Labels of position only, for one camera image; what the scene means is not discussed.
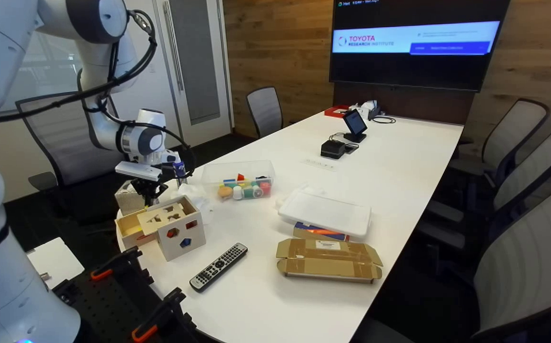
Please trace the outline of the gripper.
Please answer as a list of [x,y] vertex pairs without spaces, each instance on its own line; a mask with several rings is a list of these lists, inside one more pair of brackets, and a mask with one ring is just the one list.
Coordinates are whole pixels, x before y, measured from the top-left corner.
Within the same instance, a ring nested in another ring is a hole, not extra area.
[[144,198],[145,208],[152,206],[152,203],[153,205],[158,204],[159,197],[169,188],[169,186],[163,182],[154,182],[142,178],[132,179],[131,185],[135,189],[136,193],[143,193],[142,197]]

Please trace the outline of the blue and orange flat box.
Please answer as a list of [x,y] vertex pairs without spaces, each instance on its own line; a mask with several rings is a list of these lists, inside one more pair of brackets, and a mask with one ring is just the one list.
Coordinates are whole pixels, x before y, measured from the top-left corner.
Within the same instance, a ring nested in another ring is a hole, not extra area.
[[348,242],[350,236],[312,224],[297,222],[293,227],[293,236],[301,239]]

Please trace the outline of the white plastic container lid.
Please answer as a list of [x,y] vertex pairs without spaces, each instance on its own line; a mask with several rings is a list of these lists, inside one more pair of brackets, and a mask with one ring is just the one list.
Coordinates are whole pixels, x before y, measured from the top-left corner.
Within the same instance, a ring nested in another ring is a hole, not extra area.
[[332,232],[364,239],[371,223],[371,207],[296,189],[282,202],[278,214]]

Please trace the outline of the small black box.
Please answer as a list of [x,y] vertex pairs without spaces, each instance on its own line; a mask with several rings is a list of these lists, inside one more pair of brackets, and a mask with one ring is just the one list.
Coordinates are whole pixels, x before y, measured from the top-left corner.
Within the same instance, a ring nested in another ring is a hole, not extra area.
[[327,140],[321,145],[320,155],[323,158],[340,159],[345,154],[345,143]]

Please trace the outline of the flattened cardboard box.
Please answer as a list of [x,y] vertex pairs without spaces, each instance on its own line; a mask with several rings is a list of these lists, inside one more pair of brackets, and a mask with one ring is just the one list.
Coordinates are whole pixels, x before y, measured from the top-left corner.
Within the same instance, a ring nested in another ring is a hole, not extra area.
[[383,263],[365,243],[286,239],[278,244],[277,268],[286,277],[373,283]]

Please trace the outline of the wooden shape sorter lid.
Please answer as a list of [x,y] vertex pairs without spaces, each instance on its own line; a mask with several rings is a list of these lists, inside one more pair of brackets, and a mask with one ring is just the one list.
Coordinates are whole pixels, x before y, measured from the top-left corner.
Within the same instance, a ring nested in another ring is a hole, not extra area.
[[166,227],[170,222],[186,217],[184,208],[180,203],[173,203],[162,206],[157,209],[145,211],[138,214],[137,218],[140,223],[141,230],[145,236],[158,232],[161,228]]

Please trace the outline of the beige speckled block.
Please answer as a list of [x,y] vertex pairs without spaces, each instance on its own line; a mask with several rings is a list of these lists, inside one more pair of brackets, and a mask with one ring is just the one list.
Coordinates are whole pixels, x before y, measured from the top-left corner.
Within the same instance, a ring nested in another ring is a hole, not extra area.
[[131,181],[124,182],[114,193],[114,197],[123,216],[138,212],[145,208],[143,196],[137,193]]

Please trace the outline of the crumpled white plastic bag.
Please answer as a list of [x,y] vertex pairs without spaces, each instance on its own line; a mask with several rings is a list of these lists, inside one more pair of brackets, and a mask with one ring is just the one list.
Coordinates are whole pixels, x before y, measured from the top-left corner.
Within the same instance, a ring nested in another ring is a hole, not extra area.
[[176,195],[185,195],[189,198],[190,202],[201,212],[204,225],[212,222],[214,217],[213,204],[203,187],[200,185],[181,184],[176,191]]

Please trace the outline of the wooden shape sorter cube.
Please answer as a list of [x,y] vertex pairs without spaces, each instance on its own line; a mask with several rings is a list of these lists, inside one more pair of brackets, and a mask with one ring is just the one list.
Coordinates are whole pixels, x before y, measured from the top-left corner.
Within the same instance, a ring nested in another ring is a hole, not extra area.
[[190,202],[188,197],[185,195],[177,196],[160,207],[175,202],[182,204],[184,212],[187,214],[186,217],[170,222],[157,232],[157,242],[167,262],[179,258],[206,243],[201,212]]

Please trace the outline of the black clamp with orange tip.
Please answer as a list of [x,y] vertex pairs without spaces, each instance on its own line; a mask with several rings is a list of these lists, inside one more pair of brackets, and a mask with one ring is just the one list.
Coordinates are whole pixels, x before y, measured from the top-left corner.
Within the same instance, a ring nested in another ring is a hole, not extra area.
[[137,272],[141,280],[151,285],[154,283],[154,279],[150,275],[150,272],[140,266],[139,258],[142,255],[143,252],[138,247],[131,247],[110,258],[110,260],[90,272],[90,279],[93,282],[98,282],[108,276],[116,275],[126,269],[130,269],[131,271]]
[[197,325],[190,314],[184,312],[181,302],[186,295],[175,287],[156,306],[155,310],[131,332],[134,343],[147,343],[158,334],[172,334],[173,343],[199,343],[195,337]]

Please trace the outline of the heap of colourful toy blocks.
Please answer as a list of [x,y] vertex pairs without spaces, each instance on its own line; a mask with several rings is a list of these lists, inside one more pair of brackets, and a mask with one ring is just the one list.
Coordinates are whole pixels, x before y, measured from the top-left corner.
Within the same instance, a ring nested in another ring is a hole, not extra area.
[[225,179],[217,189],[217,197],[221,200],[233,199],[252,200],[268,198],[271,196],[274,178],[270,176],[257,176],[254,179],[246,178],[243,174],[237,174],[236,178]]

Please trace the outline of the white door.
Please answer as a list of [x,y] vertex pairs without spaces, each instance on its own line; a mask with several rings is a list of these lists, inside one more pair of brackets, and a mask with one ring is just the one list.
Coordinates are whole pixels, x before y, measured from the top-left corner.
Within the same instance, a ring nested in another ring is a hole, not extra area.
[[231,87],[222,0],[169,0],[184,91],[179,92],[163,13],[163,0],[152,0],[166,60],[176,122],[192,146],[229,134]]

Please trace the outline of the table socket plate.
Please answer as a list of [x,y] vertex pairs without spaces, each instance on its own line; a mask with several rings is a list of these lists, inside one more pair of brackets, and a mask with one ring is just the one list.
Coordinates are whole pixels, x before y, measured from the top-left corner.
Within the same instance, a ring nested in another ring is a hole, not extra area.
[[316,159],[302,159],[301,162],[319,169],[330,170],[333,172],[338,169],[338,167],[332,163],[323,162],[321,160],[316,160]]

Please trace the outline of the tablet on black stand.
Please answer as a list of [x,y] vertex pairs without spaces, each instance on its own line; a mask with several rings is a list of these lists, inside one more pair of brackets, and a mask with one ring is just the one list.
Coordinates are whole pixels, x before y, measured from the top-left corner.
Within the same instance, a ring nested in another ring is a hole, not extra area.
[[345,133],[343,138],[353,143],[361,143],[366,137],[367,126],[360,113],[356,109],[348,110],[343,115],[343,121],[349,128],[349,132]]

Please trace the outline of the large wall screen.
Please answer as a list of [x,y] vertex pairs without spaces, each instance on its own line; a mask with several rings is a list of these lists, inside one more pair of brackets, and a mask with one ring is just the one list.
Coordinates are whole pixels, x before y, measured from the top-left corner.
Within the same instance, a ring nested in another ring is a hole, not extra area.
[[511,0],[333,0],[329,79],[482,88]]

